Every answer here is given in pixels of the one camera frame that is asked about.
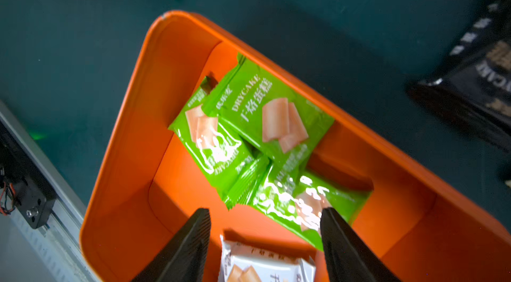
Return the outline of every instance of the plastic wrapper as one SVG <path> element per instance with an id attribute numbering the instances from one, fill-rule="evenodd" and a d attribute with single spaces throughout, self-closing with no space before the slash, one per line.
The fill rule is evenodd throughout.
<path id="1" fill-rule="evenodd" d="M 323 251 L 323 208 L 333 207 L 351 224 L 369 196 L 370 192 L 333 185 L 306 169 L 286 172 L 271 165 L 253 188 L 248 204 Z"/>
<path id="2" fill-rule="evenodd" d="M 316 266 L 312 259 L 290 258 L 222 236 L 219 282 L 313 282 Z"/>
<path id="3" fill-rule="evenodd" d="M 202 110 L 288 171 L 306 160 L 334 119 L 243 55 Z"/>
<path id="4" fill-rule="evenodd" d="M 435 74 L 407 93 L 462 131 L 511 149 L 511 0 L 495 0 Z"/>
<path id="5" fill-rule="evenodd" d="M 202 103 L 210 90 L 206 78 L 169 129 L 179 137 L 211 186 L 231 209 L 246 193 L 247 186 L 266 170 L 269 160 L 259 153 L 254 154 L 250 145 L 230 126 L 202 112 Z"/>

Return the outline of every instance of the table surface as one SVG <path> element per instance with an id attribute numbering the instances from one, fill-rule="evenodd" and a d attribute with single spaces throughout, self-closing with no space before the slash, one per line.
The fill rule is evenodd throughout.
<path id="1" fill-rule="evenodd" d="M 87 204 L 140 47 L 198 12 L 262 52 L 511 229 L 508 154 L 414 104 L 485 0 L 0 0 L 0 99 Z"/>

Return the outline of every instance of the dry cake packet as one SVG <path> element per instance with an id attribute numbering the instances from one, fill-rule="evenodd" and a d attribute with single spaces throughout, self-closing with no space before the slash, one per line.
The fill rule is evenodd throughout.
<path id="1" fill-rule="evenodd" d="M 202 103 L 210 91 L 209 79 L 205 78 L 169 129 L 179 137 L 227 208 L 232 209 L 246 193 L 245 184 L 254 182 L 269 160 L 254 154 L 230 126 L 204 114 Z"/>
<path id="2" fill-rule="evenodd" d="M 323 208 L 333 207 L 352 224 L 371 192 L 331 184 L 303 166 L 286 172 L 270 165 L 249 194 L 248 205 L 323 251 Z"/>
<path id="3" fill-rule="evenodd" d="M 313 282 L 316 265 L 239 242 L 222 240 L 219 282 Z"/>
<path id="4" fill-rule="evenodd" d="M 204 102 L 202 110 L 291 171 L 306 160 L 334 119 L 245 56 Z"/>

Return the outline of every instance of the orange plastic container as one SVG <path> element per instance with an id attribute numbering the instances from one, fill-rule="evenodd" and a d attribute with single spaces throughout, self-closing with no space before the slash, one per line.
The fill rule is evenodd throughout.
<path id="1" fill-rule="evenodd" d="M 240 52 L 336 119 L 309 167 L 374 193 L 353 224 L 400 279 L 511 280 L 511 235 L 492 216 L 303 82 L 200 15 L 172 11 L 151 26 L 129 83 L 80 243 L 105 281 L 137 275 L 200 207 L 210 209 L 204 280 L 217 280 L 220 234 L 281 253 L 324 255 L 248 206 L 227 211 L 167 127 L 201 79 L 220 80 Z"/>

